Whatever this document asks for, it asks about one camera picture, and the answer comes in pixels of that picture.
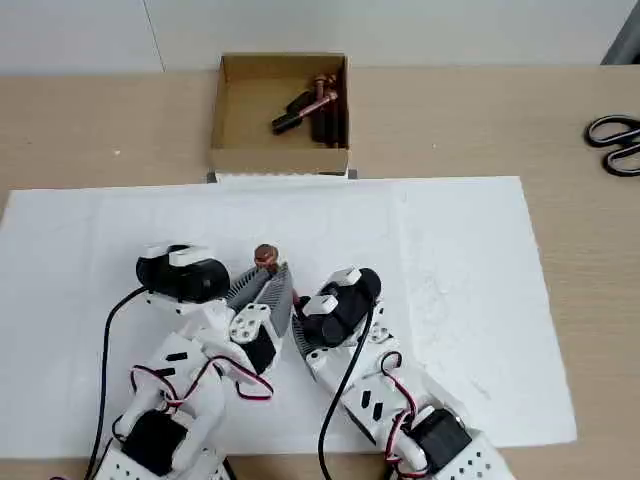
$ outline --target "wire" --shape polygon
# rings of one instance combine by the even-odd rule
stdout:
[[[382,360],[380,360],[380,371],[382,372],[382,374],[391,379],[391,381],[393,382],[393,384],[396,386],[396,388],[400,391],[400,393],[402,393],[402,395],[404,395],[404,398],[407,399],[407,402],[409,403],[409,408],[411,409],[411,415],[413,417],[416,416],[416,412],[417,412],[417,407],[416,407],[416,402],[413,399],[413,397],[411,396],[411,393],[409,393],[409,391],[406,389],[406,387],[404,385],[402,385],[398,379],[396,377],[394,377],[393,375],[391,375],[385,368],[384,368],[384,362],[387,358],[389,358],[391,355],[395,355],[396,356],[396,365],[394,368],[399,367],[400,365],[402,365],[402,354],[400,352],[398,352],[397,350],[393,350],[391,352],[387,352],[383,357]]]
[[[426,468],[424,470],[420,470],[419,472],[403,472],[402,470],[400,470],[400,468],[398,468],[397,465],[395,465],[393,468],[400,478],[423,478],[426,477],[428,473]]]
[[[138,385],[136,383],[135,375],[134,375],[134,372],[136,372],[136,371],[148,373],[149,375],[151,375],[155,379],[159,380],[160,383],[162,383],[165,387],[167,387],[167,390],[169,390],[168,393],[171,395],[170,396],[170,400],[178,400],[178,393],[176,392],[176,389],[172,385],[172,383],[169,380],[167,380],[166,378],[164,378],[162,375],[160,375],[154,369],[146,367],[144,365],[134,365],[133,367],[131,367],[131,372],[129,373],[129,379],[131,380],[131,386],[133,387],[133,392],[134,393],[138,389]]]
[[[204,366],[200,369],[200,371],[198,372],[198,375],[196,375],[195,380],[193,381],[191,386],[187,389],[187,393],[185,393],[184,397],[179,399],[178,396],[175,395],[174,396],[174,400],[170,399],[170,400],[167,401],[168,405],[171,406],[171,407],[176,407],[177,408],[180,405],[182,405],[185,401],[187,401],[189,396],[194,392],[194,390],[198,386],[198,382],[200,381],[202,376],[205,374],[205,372],[207,371],[207,369],[211,365],[213,365],[214,368],[216,368],[216,370],[218,372],[220,372],[222,370],[222,368],[219,367],[216,364],[216,361],[218,361],[218,360],[224,360],[225,362],[229,362],[233,368],[235,368],[236,370],[240,371],[240,373],[242,373],[243,375],[249,377],[250,379],[254,380],[255,382],[260,383],[261,385],[263,385],[269,391],[269,395],[249,395],[249,394],[243,393],[240,390],[239,382],[236,382],[236,392],[238,392],[238,396],[240,398],[242,398],[243,400],[253,400],[253,401],[271,400],[271,397],[273,397],[274,389],[273,389],[273,387],[271,386],[271,384],[268,381],[266,381],[261,376],[256,375],[251,370],[243,367],[242,365],[240,365],[238,362],[236,362],[232,358],[229,358],[229,357],[227,357],[225,355],[216,355],[214,357],[211,357],[207,361],[207,363],[205,363]]]
[[[129,295],[120,300],[115,307],[111,309],[109,315],[107,316],[107,321],[104,326],[104,339],[102,344],[102,363],[101,363],[101,372],[100,372],[100,407],[98,409],[98,426],[96,428],[96,438],[93,441],[93,449],[91,451],[91,456],[89,457],[89,464],[87,465],[87,471],[84,474],[84,480],[89,480],[91,478],[91,473],[93,472],[93,467],[96,463],[96,458],[98,456],[98,448],[100,448],[100,439],[102,438],[102,427],[104,425],[104,409],[105,403],[107,399],[107,362],[109,359],[109,332],[111,330],[111,323],[113,322],[113,318],[118,313],[122,307],[124,307],[127,303],[133,300],[135,297],[145,292],[147,289],[145,287],[136,288]]]
[[[407,417],[409,417],[410,415],[411,415],[410,410],[404,410],[403,412],[400,412],[396,416],[395,420],[393,421],[393,425],[391,426],[391,431],[389,432],[389,436],[387,437],[387,444],[384,449],[384,459],[388,463],[400,462],[400,457],[395,457],[393,455],[393,447],[395,446],[396,435],[398,433],[398,430],[404,424]]]
[[[358,361],[358,357],[360,357],[360,353],[362,352],[362,348],[364,347],[365,342],[367,341],[367,336],[369,335],[369,330],[371,329],[371,323],[373,322],[373,309],[374,304],[371,302],[371,307],[369,307],[369,312],[367,313],[367,320],[364,324],[364,329],[362,330],[362,334],[358,340],[358,346],[356,347],[355,352],[353,353],[353,357],[347,366],[347,370],[344,372],[344,376],[342,377],[342,381],[340,382],[340,386],[338,390],[336,390],[335,395],[333,396],[333,400],[331,400],[331,404],[329,405],[329,410],[327,410],[327,414],[324,417],[324,422],[322,422],[322,428],[320,429],[320,435],[318,436],[318,461],[320,462],[320,469],[322,470],[322,475],[324,475],[325,480],[332,480],[331,475],[329,474],[329,470],[327,469],[327,465],[325,463],[324,458],[324,438],[327,435],[327,429],[329,428],[329,423],[331,422],[331,417],[333,417],[333,413],[338,406],[338,402],[342,397],[342,393],[349,382],[349,377],[351,376],[351,372],[356,366],[356,362]]]
[[[113,438],[115,438],[119,442],[124,442],[126,438],[123,435],[120,435],[118,432],[116,432],[116,425],[121,419],[122,419],[122,415],[116,418],[111,424],[111,435],[113,435]]]

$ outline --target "white wall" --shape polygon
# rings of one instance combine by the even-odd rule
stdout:
[[[597,64],[636,0],[0,0],[0,73],[198,69],[225,51],[355,65]]]
[[[141,0],[0,0],[0,73],[162,71]]]

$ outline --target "white plastic bracket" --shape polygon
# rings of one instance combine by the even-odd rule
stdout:
[[[327,315],[338,306],[338,300],[333,295],[316,295],[311,297],[302,309],[305,316]]]

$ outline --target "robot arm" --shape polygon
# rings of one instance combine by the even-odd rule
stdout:
[[[138,260],[147,303],[186,322],[132,368],[135,397],[113,429],[122,445],[110,447],[98,480],[125,464],[142,472],[141,480],[228,477],[214,436],[230,401],[223,379],[236,383],[241,399],[270,398],[273,390],[260,375],[277,360],[291,322],[287,264],[277,263],[275,247],[261,245],[255,253],[256,266],[232,282],[201,247],[155,245]],[[248,394],[242,384],[262,394]]]
[[[486,436],[465,426],[462,404],[403,357],[380,291],[373,270],[353,268],[334,273],[314,297],[301,299],[292,328],[316,381],[335,395],[362,340],[340,401],[399,478],[513,479]],[[362,339],[368,312],[371,326]]]

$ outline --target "black cable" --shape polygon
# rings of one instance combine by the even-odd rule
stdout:
[[[100,407],[98,409],[98,427],[96,428],[96,438],[93,441],[93,450],[91,451],[91,457],[89,457],[89,465],[87,465],[87,471],[84,474],[84,480],[90,480],[93,467],[96,463],[98,456],[98,448],[100,448],[100,439],[102,438],[102,426],[104,424],[104,407],[107,399],[107,361],[109,358],[109,331],[111,329],[111,322],[122,307],[133,300],[135,297],[145,292],[145,287],[136,288],[129,295],[120,300],[115,307],[109,312],[107,322],[104,326],[104,341],[102,344],[102,366],[100,374]]]
[[[353,353],[353,358],[349,362],[347,369],[344,372],[344,376],[342,377],[342,381],[340,382],[340,386],[338,390],[336,390],[335,395],[333,396],[333,400],[331,400],[331,404],[329,405],[329,410],[327,410],[327,414],[324,417],[324,422],[322,423],[322,428],[320,429],[320,436],[318,437],[318,461],[320,462],[320,469],[322,470],[322,475],[324,475],[325,480],[332,480],[331,475],[329,474],[329,470],[327,470],[327,465],[324,460],[324,437],[327,435],[327,429],[329,428],[329,422],[331,422],[331,417],[333,417],[333,413],[338,406],[338,402],[342,397],[342,393],[347,386],[347,382],[349,381],[349,377],[351,376],[351,372],[356,366],[358,361],[358,357],[360,357],[360,353],[362,352],[362,348],[367,341],[367,336],[369,335],[369,329],[371,328],[371,323],[373,322],[373,310],[375,308],[375,304],[373,300],[371,301],[371,307],[369,308],[369,312],[367,313],[367,320],[364,324],[364,330],[362,330],[362,334],[358,339],[358,346],[356,347],[356,351]]]

